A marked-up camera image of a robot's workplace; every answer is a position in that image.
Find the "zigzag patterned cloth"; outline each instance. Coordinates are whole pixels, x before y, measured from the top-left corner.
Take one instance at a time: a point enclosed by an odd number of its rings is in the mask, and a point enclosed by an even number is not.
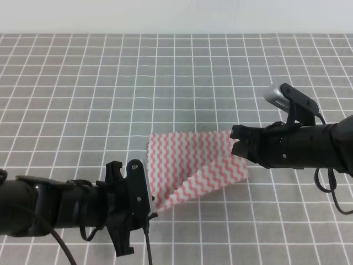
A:
[[[147,168],[154,206],[163,211],[249,177],[245,159],[231,155],[230,131],[151,134]]]

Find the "grid mat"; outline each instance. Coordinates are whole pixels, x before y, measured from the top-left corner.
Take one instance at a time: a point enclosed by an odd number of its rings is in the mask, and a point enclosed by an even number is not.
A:
[[[288,82],[327,122],[353,114],[353,34],[0,34],[0,166],[18,174],[103,178],[104,165],[146,154],[150,133],[266,126],[286,115],[266,103]],[[177,205],[151,223],[154,264],[353,264],[353,217],[314,185],[313,170],[249,164],[248,182]],[[353,181],[337,175],[353,208]],[[106,230],[85,243],[59,230],[78,264],[115,258]],[[67,264],[51,236],[0,238],[1,264]]]

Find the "black cable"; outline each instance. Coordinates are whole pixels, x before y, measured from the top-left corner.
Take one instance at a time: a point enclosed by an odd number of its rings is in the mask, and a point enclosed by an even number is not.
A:
[[[78,187],[82,188],[85,192],[85,195],[82,196],[81,198],[81,207],[80,207],[80,215],[79,215],[79,231],[81,233],[81,237],[84,241],[87,241],[87,242],[90,242],[95,234],[97,233],[97,231],[99,230],[102,230],[104,228],[103,225],[100,225],[98,227],[96,227],[90,234],[89,236],[87,237],[87,234],[86,234],[86,229],[85,229],[85,224],[84,224],[84,219],[85,219],[85,211],[83,211],[82,207],[86,207],[87,204],[86,204],[86,196],[87,196],[87,193],[90,191],[90,189],[92,188],[92,183],[90,181],[87,181],[85,179],[73,179],[73,180],[70,180],[70,181],[67,181],[66,183],[69,183],[69,184],[74,184],[74,185],[77,185]]]
[[[321,113],[318,113],[316,116],[321,120],[322,124],[326,124],[326,121],[324,120],[324,117],[322,117]]]
[[[317,114],[317,117],[321,120],[322,124],[326,124],[324,117],[321,115],[321,113]],[[342,208],[340,207],[340,205],[338,204],[337,198],[336,198],[336,193],[335,193],[335,189],[337,188],[337,181],[336,181],[336,177],[335,177],[335,173],[333,172],[332,168],[328,168],[327,169],[327,173],[328,173],[328,177],[329,177],[329,185],[330,185],[330,189],[325,189],[319,180],[319,170],[320,168],[317,168],[315,170],[315,174],[314,174],[314,182],[316,187],[319,188],[319,190],[321,190],[324,193],[331,193],[332,194],[332,199],[333,202],[335,203],[335,206],[337,208],[337,210],[344,215],[349,215],[349,214],[353,214],[353,210],[350,211],[343,211]]]
[[[146,247],[147,247],[147,256],[148,256],[148,264],[149,265],[153,265],[152,262],[152,254],[151,254],[151,245],[149,244],[149,231],[148,231],[148,226],[147,227],[143,227],[143,232],[145,233],[145,237],[146,237]]]
[[[33,218],[35,218],[37,221],[39,221],[42,225],[42,227],[48,231],[49,233],[51,233],[51,235],[56,239],[56,241],[58,242],[58,244],[60,245],[60,247],[62,248],[63,252],[65,253],[66,257],[68,258],[68,261],[70,262],[71,265],[77,265],[75,259],[73,258],[71,251],[68,249],[68,247],[66,246],[65,242],[61,239],[60,235],[54,230],[54,228],[42,217],[40,217],[39,215],[37,215],[34,211],[23,207],[21,205],[18,204],[2,204],[3,206],[7,207],[7,206],[11,206],[17,209],[20,209],[21,211],[24,211],[26,213],[28,213],[29,215],[31,215]]]

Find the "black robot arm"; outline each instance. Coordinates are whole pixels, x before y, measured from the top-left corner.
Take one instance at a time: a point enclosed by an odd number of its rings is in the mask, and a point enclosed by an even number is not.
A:
[[[133,253],[130,232],[142,228],[152,265],[148,227],[157,214],[153,212],[145,170],[141,161],[131,160],[123,178],[121,168],[121,162],[106,164],[105,181],[96,185],[85,180],[59,182],[32,176],[6,180],[7,172],[1,170],[0,235],[45,236],[51,232],[48,227],[79,227],[82,238],[91,241],[106,227],[116,256],[123,256]],[[95,227],[89,236],[86,227]]]
[[[232,154],[265,168],[316,168],[317,187],[322,192],[332,193],[342,214],[352,214],[353,211],[339,207],[333,170],[353,176],[353,115],[327,125],[312,99],[286,83],[272,89],[270,92],[274,93],[265,98],[288,112],[287,122],[278,121],[265,128],[233,126],[231,138],[239,141],[233,145]],[[323,125],[315,124],[315,116]],[[322,187],[319,181],[320,168],[328,169],[330,189]]]

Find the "white background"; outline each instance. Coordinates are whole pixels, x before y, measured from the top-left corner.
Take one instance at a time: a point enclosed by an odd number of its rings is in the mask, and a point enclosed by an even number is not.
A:
[[[352,0],[0,0],[0,32],[353,32]]]

